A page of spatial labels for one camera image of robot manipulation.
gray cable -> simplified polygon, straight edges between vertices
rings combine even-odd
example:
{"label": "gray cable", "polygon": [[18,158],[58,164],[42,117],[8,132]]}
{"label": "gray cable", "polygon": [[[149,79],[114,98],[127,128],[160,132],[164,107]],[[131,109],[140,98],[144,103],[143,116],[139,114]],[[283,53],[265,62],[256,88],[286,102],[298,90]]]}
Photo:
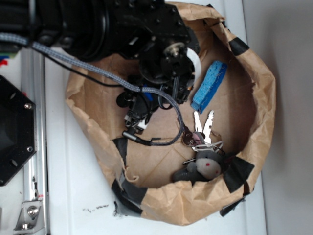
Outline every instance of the gray cable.
{"label": "gray cable", "polygon": [[[11,42],[11,43],[17,43],[23,46],[28,46],[28,39],[25,37],[21,37],[19,35],[16,34],[11,34],[11,33],[0,33],[0,41],[5,41],[5,42]],[[157,89],[157,88],[152,88],[152,87],[143,87],[140,88],[139,86],[135,86],[133,84],[130,84],[129,82],[123,80],[122,78],[116,76],[113,73],[110,73],[108,71],[105,71],[99,67],[96,67],[94,65],[85,63],[83,61],[77,60],[77,59],[73,59],[67,55],[63,55],[57,51],[52,50],[49,47],[46,47],[44,45],[41,45],[37,42],[33,42],[32,45],[30,45],[34,50],[37,50],[40,53],[43,54],[48,54],[49,56],[55,57],[59,60],[62,60],[64,62],[70,63],[72,65],[78,66],[78,67],[82,67],[84,69],[87,69],[89,71],[95,72],[99,75],[108,77],[110,79],[112,79],[113,81],[119,83],[120,85],[122,85],[123,87],[125,87],[128,90],[131,90],[133,92],[143,92],[143,93],[154,93],[154,94],[158,94],[160,96],[162,96],[163,98],[165,98],[170,105],[173,106],[173,108],[175,109],[177,116],[178,116],[178,121],[179,121],[179,125],[180,125],[180,129],[179,129],[179,133],[176,135],[175,138],[173,138],[171,141],[169,142],[152,142],[152,145],[154,146],[166,146],[166,145],[171,145],[174,142],[176,142],[179,137],[181,136],[181,134],[183,133],[183,120],[182,120],[182,115],[180,113],[179,107],[177,105],[177,103],[175,102],[175,100],[168,95],[167,93]]]}

key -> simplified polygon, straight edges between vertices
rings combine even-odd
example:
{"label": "key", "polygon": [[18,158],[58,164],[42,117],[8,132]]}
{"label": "key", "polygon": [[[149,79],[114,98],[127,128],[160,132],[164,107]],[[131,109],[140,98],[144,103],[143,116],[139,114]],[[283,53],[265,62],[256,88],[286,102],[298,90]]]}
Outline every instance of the key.
{"label": "key", "polygon": [[193,138],[193,133],[189,130],[189,128],[184,123],[184,136],[182,137],[182,143],[188,147],[194,146],[195,141]]}
{"label": "key", "polygon": [[213,117],[214,117],[214,110],[211,110],[209,113],[209,117],[206,120],[206,123],[203,128],[203,133],[205,134],[204,142],[206,143],[212,143],[212,140],[210,138],[210,133],[211,133],[211,127],[213,123]]}
{"label": "key", "polygon": [[197,132],[203,132],[202,130],[202,126],[201,126],[201,122],[200,122],[200,117],[199,117],[199,113],[197,111],[194,112],[194,116],[195,116],[195,130]]}

crumpled paper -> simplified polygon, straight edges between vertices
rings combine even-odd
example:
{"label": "crumpled paper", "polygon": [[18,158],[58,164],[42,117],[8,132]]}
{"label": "crumpled paper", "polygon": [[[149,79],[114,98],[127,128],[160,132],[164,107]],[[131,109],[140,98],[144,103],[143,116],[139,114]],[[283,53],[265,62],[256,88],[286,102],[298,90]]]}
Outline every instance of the crumpled paper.
{"label": "crumpled paper", "polygon": [[[71,74],[67,85],[66,103],[74,113],[81,129],[90,141],[104,176],[112,185],[122,172],[129,182],[148,187],[140,208],[141,217],[172,224],[187,225],[205,218],[252,192],[268,154],[274,128],[275,78],[263,61],[251,50],[234,56],[229,41],[236,38],[222,24],[222,17],[214,8],[194,4],[171,3],[177,6],[186,25],[191,27],[200,43],[202,74],[189,96],[180,105],[185,124],[194,130],[193,109],[190,102],[200,86],[208,67],[214,60],[228,65],[222,84],[209,106],[200,116],[204,125],[210,110],[214,110],[212,130],[224,141],[225,152],[255,165],[245,186],[233,193],[228,191],[223,176],[210,182],[188,181],[172,183],[172,174],[182,168],[182,162],[195,156],[195,152],[181,143],[171,146],[147,147],[128,141],[127,166],[112,142],[122,137],[127,108],[116,104],[123,88],[106,88],[85,78]],[[138,61],[124,60],[114,54],[93,63],[124,79],[139,74]],[[108,78],[78,69],[102,82]],[[179,130],[174,110],[157,110],[141,138],[173,138]]]}

cable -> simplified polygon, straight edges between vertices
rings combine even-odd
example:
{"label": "cable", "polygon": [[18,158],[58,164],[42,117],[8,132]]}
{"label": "cable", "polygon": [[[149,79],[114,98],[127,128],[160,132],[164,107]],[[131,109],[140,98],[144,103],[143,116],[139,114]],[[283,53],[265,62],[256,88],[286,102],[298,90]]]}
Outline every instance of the cable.
{"label": "cable", "polygon": [[[16,34],[11,34],[11,33],[0,33],[0,41],[5,41],[5,42],[11,42],[11,43],[17,43],[17,44],[21,44],[23,46],[27,46],[28,45],[28,39],[25,37],[21,37],[19,35]],[[70,63],[72,65],[78,66],[78,67],[82,67],[84,69],[87,69],[89,71],[95,72],[99,75],[102,76],[106,76],[110,79],[112,79],[113,81],[119,83],[120,85],[122,85],[123,87],[125,87],[128,90],[131,90],[133,92],[142,92],[142,93],[154,93],[157,95],[162,96],[163,98],[165,98],[168,103],[170,105],[173,106],[173,108],[175,109],[176,113],[177,113],[177,118],[178,118],[178,122],[179,122],[179,132],[177,133],[177,135],[169,142],[151,142],[151,145],[153,146],[167,146],[167,145],[171,145],[173,143],[175,143],[180,136],[183,133],[183,120],[182,120],[182,115],[181,112],[179,110],[179,107],[176,103],[176,101],[167,93],[160,91],[159,89],[156,88],[152,88],[152,87],[138,87],[135,85],[132,85],[130,83],[128,83],[127,81],[123,80],[122,78],[116,76],[113,73],[110,73],[108,71],[105,71],[101,68],[98,68],[94,65],[90,65],[88,63],[85,63],[83,61],[77,60],[77,59],[73,59],[67,55],[63,55],[57,51],[52,50],[49,47],[46,47],[44,45],[41,45],[37,42],[33,42],[31,47],[34,50],[39,51],[42,54],[47,54],[49,56],[55,57],[59,60],[62,60],[64,62]]]}
{"label": "cable", "polygon": [[[160,90],[163,91],[163,89],[164,89],[164,86],[163,86],[163,84],[162,84],[161,87],[160,87]],[[158,105],[160,106],[161,109],[169,110],[169,109],[172,108],[171,105],[169,105],[168,107],[165,107],[165,106],[163,105],[163,100],[162,100],[162,97],[161,97],[160,95],[157,96],[157,102],[158,102]]]}
{"label": "cable", "polygon": [[62,64],[61,62],[57,61],[56,59],[53,59],[51,56],[47,55],[47,54],[43,54],[43,56],[45,56],[46,58],[48,58],[49,60],[53,61],[54,63],[56,63],[57,65],[61,66],[62,68],[66,69],[66,70],[69,70],[71,72],[74,72],[80,76],[83,76],[101,86],[104,86],[104,87],[123,87],[122,85],[114,85],[114,84],[107,84],[107,83],[103,83],[103,82],[100,82],[98,81],[97,79],[95,79],[94,77],[91,77],[89,75],[86,75],[86,74],[83,74],[82,72],[79,72],[69,66],[66,66],[65,64]]}
{"label": "cable", "polygon": [[176,100],[176,98],[177,98],[178,86],[179,86],[179,76],[175,77],[175,78],[174,78],[174,81],[173,81],[173,93],[172,93],[172,97],[173,97],[173,99],[175,99],[175,100]]}

stuffed mouse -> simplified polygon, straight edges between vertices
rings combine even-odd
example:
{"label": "stuffed mouse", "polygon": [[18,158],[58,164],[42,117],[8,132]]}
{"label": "stuffed mouse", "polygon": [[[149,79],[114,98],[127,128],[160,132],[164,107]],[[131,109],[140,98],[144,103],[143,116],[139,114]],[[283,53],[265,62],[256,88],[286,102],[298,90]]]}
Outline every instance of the stuffed mouse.
{"label": "stuffed mouse", "polygon": [[190,162],[186,168],[174,173],[173,181],[209,181],[219,176],[225,170],[225,160],[229,155],[220,155],[214,151],[200,151],[196,160]]}

